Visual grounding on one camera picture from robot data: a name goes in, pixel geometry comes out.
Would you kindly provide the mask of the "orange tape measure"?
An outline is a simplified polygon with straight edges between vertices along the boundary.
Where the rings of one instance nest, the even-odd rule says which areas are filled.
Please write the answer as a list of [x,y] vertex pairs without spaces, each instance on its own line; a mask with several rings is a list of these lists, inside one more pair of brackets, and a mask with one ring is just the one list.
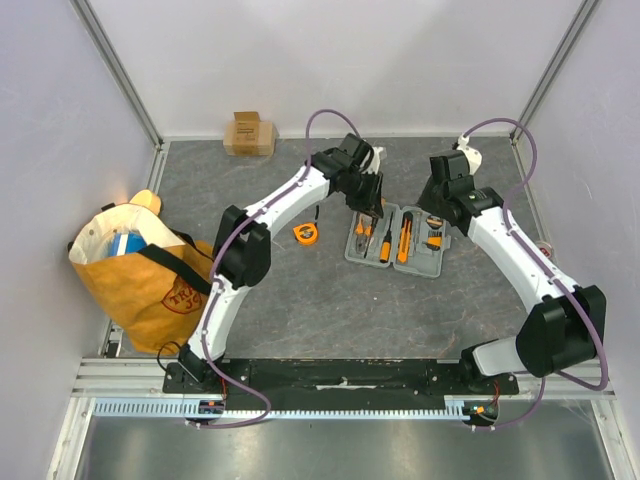
[[311,222],[306,222],[295,226],[292,229],[296,241],[303,246],[311,246],[318,241],[318,219],[319,219],[320,207],[315,207],[314,219]]

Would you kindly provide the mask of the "orange black screwdriver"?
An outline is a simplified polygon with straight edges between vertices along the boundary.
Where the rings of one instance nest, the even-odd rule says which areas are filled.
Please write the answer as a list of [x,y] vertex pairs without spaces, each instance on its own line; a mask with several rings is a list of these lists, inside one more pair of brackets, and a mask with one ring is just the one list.
[[380,253],[379,253],[379,262],[381,264],[386,264],[389,262],[390,253],[391,253],[393,217],[394,217],[394,213],[391,213],[388,220],[387,230],[382,240]]

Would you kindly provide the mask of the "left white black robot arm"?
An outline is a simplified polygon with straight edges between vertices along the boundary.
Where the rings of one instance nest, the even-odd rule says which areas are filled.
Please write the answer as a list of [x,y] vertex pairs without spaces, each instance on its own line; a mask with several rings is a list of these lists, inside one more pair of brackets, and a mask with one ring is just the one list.
[[196,391],[210,392],[220,380],[216,361],[226,351],[230,328],[250,289],[271,267],[271,244],[277,233],[303,210],[333,193],[345,196],[354,212],[383,216],[380,162],[382,147],[354,134],[339,146],[312,154],[290,180],[264,199],[240,209],[228,207],[215,241],[209,299],[196,330],[180,348],[178,364]]

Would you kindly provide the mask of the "grey plastic tool case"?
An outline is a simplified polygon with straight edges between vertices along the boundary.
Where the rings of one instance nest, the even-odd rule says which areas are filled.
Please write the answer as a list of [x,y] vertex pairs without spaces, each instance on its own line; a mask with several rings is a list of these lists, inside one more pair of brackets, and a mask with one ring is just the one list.
[[[344,257],[350,262],[360,265],[366,265],[378,269],[393,268],[398,272],[410,274],[423,278],[434,279],[440,276],[444,252],[450,247],[451,238],[447,235],[447,222],[443,230],[443,245],[439,251],[429,250],[424,244],[428,235],[428,226],[425,220],[428,215],[432,215],[417,206],[401,207],[394,203],[385,203],[383,205],[383,217],[378,219],[377,227],[374,231],[373,240],[369,246],[368,253],[365,258],[355,252],[355,234],[357,214],[353,215],[349,236],[347,239]],[[411,245],[409,250],[409,258],[405,264],[397,261],[397,252],[399,246],[400,231],[402,228],[403,214],[405,212],[413,213]],[[388,220],[394,213],[392,227],[391,253],[389,262],[381,264],[379,262],[379,253],[383,237],[387,230]]]

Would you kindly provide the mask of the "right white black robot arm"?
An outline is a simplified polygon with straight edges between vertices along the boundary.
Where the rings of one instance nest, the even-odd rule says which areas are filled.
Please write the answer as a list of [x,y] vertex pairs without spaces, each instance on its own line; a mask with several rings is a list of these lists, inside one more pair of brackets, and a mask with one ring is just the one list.
[[515,289],[527,317],[516,336],[463,351],[460,386],[477,394],[496,376],[527,372],[536,378],[557,374],[590,390],[604,390],[604,293],[595,285],[581,287],[564,274],[517,225],[494,189],[476,188],[479,159],[473,149],[432,156],[418,205],[489,256]]

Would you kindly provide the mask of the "orange pliers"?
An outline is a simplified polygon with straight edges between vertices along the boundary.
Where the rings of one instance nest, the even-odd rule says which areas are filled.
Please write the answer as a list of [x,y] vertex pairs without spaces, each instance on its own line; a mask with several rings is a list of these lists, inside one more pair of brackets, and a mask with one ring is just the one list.
[[363,258],[368,253],[369,246],[373,240],[374,231],[377,227],[378,219],[363,213],[358,213],[356,217],[355,252]]

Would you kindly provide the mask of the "orange utility knife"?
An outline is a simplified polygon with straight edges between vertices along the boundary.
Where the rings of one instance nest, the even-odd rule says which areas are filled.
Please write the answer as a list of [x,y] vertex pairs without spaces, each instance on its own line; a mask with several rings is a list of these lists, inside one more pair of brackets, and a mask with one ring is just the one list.
[[409,258],[409,250],[410,250],[411,235],[412,235],[412,224],[413,224],[413,213],[405,212],[403,214],[403,222],[402,222],[402,228],[400,231],[399,246],[398,246],[398,252],[397,252],[397,261],[402,264],[405,264]]

